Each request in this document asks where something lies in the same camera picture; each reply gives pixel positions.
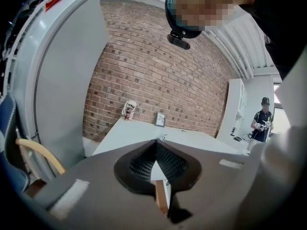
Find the picture frame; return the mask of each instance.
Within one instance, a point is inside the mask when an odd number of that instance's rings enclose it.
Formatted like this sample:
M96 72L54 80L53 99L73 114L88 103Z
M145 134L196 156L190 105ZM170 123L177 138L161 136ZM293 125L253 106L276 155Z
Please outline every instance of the picture frame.
M166 118L166 115L164 113L157 112L154 125L159 126L159 127L164 127L165 126L165 118Z

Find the dark shirt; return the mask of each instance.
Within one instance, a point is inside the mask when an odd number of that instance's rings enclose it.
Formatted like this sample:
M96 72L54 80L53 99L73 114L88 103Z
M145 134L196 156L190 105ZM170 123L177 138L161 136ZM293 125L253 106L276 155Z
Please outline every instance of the dark shirt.
M255 0L252 5L240 5L269 38L265 46L282 79L307 43L306 4L306 0Z
M271 121L273 122L274 118L271 112L264 113L262 110L257 112L254 116L254 119L256 120L256 123L259 123L261 125L264 125L265 123L263 121ZM251 136L252 139L265 142L267 136L268 136L269 129L266 129L264 131L259 131L255 129L253 131L253 134Z

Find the person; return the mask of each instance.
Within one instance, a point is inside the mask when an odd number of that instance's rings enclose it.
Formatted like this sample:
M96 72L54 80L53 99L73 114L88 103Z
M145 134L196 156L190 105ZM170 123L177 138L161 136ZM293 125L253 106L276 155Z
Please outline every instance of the person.
M267 122L271 122L271 130L274 129L273 125L274 117L272 113L269 111L270 107L269 98L263 97L261 105L262 105L262 110L255 114L254 120L250 125L254 130L251 136L251 141L248 144L249 151L251 151L255 145L266 141L270 130L269 129L270 125L264 127Z
M305 0L167 0L166 2L165 9L171 12L176 26L191 31L204 31L205 27L220 25L233 7L239 5L254 18L264 32L266 49L282 79L296 63L307 43L307 30L302 21L306 11Z

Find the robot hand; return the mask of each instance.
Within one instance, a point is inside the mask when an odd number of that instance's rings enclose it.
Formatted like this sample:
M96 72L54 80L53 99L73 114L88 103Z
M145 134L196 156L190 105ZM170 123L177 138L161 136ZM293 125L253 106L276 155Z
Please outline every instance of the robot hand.
M264 131L264 129L265 129L265 126L261 125L259 123L255 123L255 126L256 126L257 130L260 131L260 132Z
M264 125L262 125L262 126L264 126L265 130L268 129L269 127L271 127L271 122L270 121L263 121L263 122L264 122Z

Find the gray surface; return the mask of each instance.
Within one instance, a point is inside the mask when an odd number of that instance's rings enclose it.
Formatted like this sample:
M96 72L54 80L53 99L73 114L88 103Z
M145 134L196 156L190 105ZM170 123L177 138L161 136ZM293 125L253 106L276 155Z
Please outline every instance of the gray surface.
M116 160L135 149L134 145L80 162L44 187L35 200L48 207L75 179L82 179L90 186L64 220L75 229L248 229L280 207L296 185L307 161L307 150L301 143L306 132L307 128L291 128L256 145L249 157L176 144L202 165L193 188L176 194L180 207L193 213L176 225L162 215L152 197L130 193L115 178ZM232 169L218 164L220 159L244 165L240 170Z
M201 163L201 177L196 184L190 190L176 194L180 207L188 209L192 214L197 214L203 210L204 206L212 202L225 188L229 187L238 175L239 169L220 165L220 160L244 163L248 159L243 155L205 151L170 141L164 142L196 158Z
M87 0L46 50L35 96L41 144L69 168L84 159L82 124L88 85L108 42L99 0Z
M16 100L17 109L20 116L20 129L24 132L25 136L33 138L33 140L36 142L39 142L39 140L37 136L35 137L37 130L35 124L35 85L39 66L44 57L47 46L49 45L53 36L57 33L59 27L67 18L69 18L74 10L82 4L83 1L85 0L61 0L47 12L43 10L39 12L37 17L29 26L27 33L24 35L18 49L17 58L14 59L11 77L12 80L10 84L11 92ZM65 50L71 50L74 49L74 47L75 45ZM55 93L48 91L45 93L45 95L46 101L48 101L48 98L55 95ZM53 118L57 119L58 115L61 116L60 113L61 112L58 111ZM30 159L39 167L38 172L44 180L49 181L54 178L54 175L50 170L50 166L43 156L39 155L37 152L34 152Z
M140 142L138 146L145 143L147 141ZM237 175L239 170L220 165L221 159L234 162L243 162L246 159L241 155L195 149L170 141L166 143L195 156L202 164L202 176L193 189L178 194L180 206L191 213L202 210L203 205L214 199ZM90 182L89 188L65 220L74 228L140 230L146 227L167 228L171 223L158 209L153 197L129 192L114 176L116 160L135 148L135 144L128 145L85 159L44 187L35 200L48 208L74 183L75 179L81 179Z
M72 229L165 229L171 223L158 209L154 198L131 193L115 178L116 160L133 149L135 146L129 145L83 160L46 185L35 200L48 207L76 179L81 179L90 184L64 220Z
M292 127L304 127L307 125L307 46L297 60L280 87L276 90L283 109Z

